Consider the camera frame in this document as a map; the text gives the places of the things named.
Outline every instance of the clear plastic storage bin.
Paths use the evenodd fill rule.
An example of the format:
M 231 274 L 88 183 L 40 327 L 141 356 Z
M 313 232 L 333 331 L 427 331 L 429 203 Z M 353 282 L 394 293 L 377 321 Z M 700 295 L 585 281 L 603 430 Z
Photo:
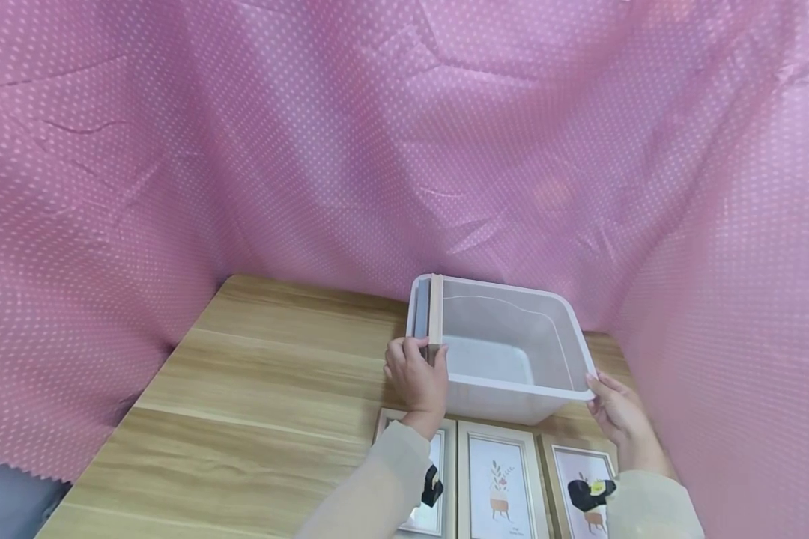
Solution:
M 416 316 L 414 280 L 407 333 Z M 590 401 L 593 360 L 561 296 L 443 277 L 443 342 L 449 345 L 449 413 L 532 425 L 569 401 Z

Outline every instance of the potted plant illustration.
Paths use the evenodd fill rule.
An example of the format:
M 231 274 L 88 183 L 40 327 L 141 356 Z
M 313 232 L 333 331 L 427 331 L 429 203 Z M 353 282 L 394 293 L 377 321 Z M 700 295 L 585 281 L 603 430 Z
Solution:
M 506 520 L 511 522 L 508 481 L 506 478 L 509 477 L 513 469 L 513 466 L 503 469 L 501 465 L 497 464 L 496 460 L 491 461 L 491 489 L 489 490 L 491 518 L 500 513 L 501 516 L 506 516 Z

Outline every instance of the wood grain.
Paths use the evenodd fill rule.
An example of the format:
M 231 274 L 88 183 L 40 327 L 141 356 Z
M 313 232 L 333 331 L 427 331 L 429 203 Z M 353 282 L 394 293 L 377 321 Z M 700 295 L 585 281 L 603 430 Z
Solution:
M 359 465 L 378 409 L 401 407 L 382 367 L 406 314 L 230 278 L 39 538 L 290 538 Z M 631 384 L 614 341 L 586 337 L 598 367 Z M 539 430 L 602 437 L 583 404 Z

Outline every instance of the picture frame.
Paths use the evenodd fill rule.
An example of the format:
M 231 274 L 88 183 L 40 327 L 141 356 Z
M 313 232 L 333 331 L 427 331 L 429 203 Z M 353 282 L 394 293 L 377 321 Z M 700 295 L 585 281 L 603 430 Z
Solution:
M 461 539 L 548 539 L 532 432 L 459 422 L 458 532 Z
M 576 508 L 570 499 L 569 483 L 613 480 L 618 469 L 614 444 L 607 440 L 564 438 L 549 433 L 542 433 L 540 443 L 557 537 L 607 539 L 605 506 L 599 505 L 587 512 Z
M 406 412 L 399 409 L 381 408 L 375 429 L 375 440 L 392 421 L 405 417 Z M 407 522 L 402 524 L 393 535 L 397 539 L 456 539 L 455 529 L 455 485 L 456 485 L 456 421 L 444 419 L 429 449 L 429 458 L 437 466 L 440 482 L 443 483 L 443 494 L 429 507 L 420 504 L 410 513 Z

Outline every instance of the gray fabric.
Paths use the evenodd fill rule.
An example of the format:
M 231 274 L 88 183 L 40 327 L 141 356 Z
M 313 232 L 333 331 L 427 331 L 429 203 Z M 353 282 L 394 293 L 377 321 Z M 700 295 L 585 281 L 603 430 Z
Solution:
M 0 464 L 0 539 L 31 539 L 69 490 Z

